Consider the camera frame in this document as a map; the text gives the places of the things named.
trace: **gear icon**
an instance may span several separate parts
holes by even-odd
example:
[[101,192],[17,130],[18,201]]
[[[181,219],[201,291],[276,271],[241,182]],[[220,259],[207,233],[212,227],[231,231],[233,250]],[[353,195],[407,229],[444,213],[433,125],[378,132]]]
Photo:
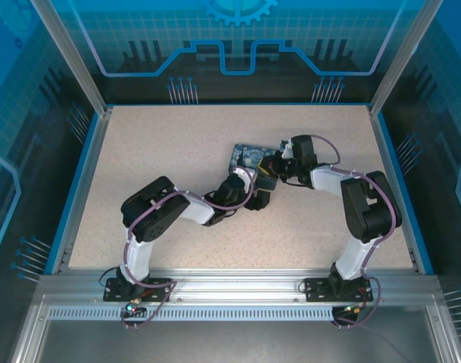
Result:
[[213,15],[215,21],[223,20],[225,25],[242,23],[251,25],[252,20],[260,21],[260,16],[270,14],[270,7],[277,5],[277,0],[201,0],[207,15]]
[[22,36],[32,25],[29,0],[0,0],[0,18],[16,37]]

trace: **black mounting plate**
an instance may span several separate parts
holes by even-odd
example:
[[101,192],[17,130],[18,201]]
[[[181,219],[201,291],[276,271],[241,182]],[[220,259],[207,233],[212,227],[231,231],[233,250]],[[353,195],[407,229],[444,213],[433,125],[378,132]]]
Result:
[[[148,278],[145,280],[145,284],[165,284],[166,282],[171,282],[170,278]],[[159,287],[156,289],[145,289],[144,292],[151,290],[151,293],[145,295],[142,298],[144,303],[160,303],[163,301],[167,292],[165,289],[169,287]],[[108,278],[106,281],[106,288],[104,291],[104,296],[102,298],[106,302],[116,302],[116,303],[128,303],[131,299],[134,299],[134,296],[129,296],[124,293],[124,290],[121,288],[120,280],[118,278]]]
[[[366,301],[373,301],[373,292],[369,280],[361,279],[358,287],[362,287],[365,290],[369,288],[369,292],[366,293]],[[338,299],[332,292],[328,278],[306,278],[304,279],[304,290],[308,303],[361,303],[363,301],[363,296],[358,291],[345,298]]]

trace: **vented metal strip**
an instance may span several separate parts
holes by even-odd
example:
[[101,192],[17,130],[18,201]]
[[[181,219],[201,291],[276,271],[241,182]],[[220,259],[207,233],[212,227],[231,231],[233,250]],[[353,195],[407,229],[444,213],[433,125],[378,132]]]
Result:
[[[145,320],[156,306],[128,321]],[[119,321],[121,306],[53,306],[49,320]],[[331,306],[164,306],[155,321],[331,321]]]

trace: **beige work surface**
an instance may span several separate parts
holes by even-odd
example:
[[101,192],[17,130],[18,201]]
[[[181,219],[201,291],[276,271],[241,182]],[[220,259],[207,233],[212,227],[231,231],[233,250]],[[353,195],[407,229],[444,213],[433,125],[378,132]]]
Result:
[[[345,169],[383,170],[365,106],[115,107],[80,223],[71,268],[119,265],[125,244],[120,206],[161,175],[204,194],[227,177],[235,144],[277,148],[282,139],[318,134],[341,152]],[[315,142],[319,161],[332,149]],[[327,268],[348,239],[341,198],[278,183],[259,212],[240,209],[211,228],[186,219],[156,242],[153,268]],[[370,267],[411,267],[401,228]]]

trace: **speckled tabletop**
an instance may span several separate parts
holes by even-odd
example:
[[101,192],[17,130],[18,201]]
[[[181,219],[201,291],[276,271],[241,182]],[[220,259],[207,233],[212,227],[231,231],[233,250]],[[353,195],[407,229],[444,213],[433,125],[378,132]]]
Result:
[[[341,152],[341,167],[383,170],[365,106],[131,106],[114,108],[80,223],[71,268],[120,264],[125,244],[120,206],[166,175],[178,189],[204,194],[228,175],[235,144],[278,147],[318,134]],[[331,148],[315,142],[321,161]],[[349,232],[341,198],[278,183],[266,209],[240,209],[211,228],[178,219],[156,242],[153,268],[326,268]],[[370,267],[411,267],[401,228]]]

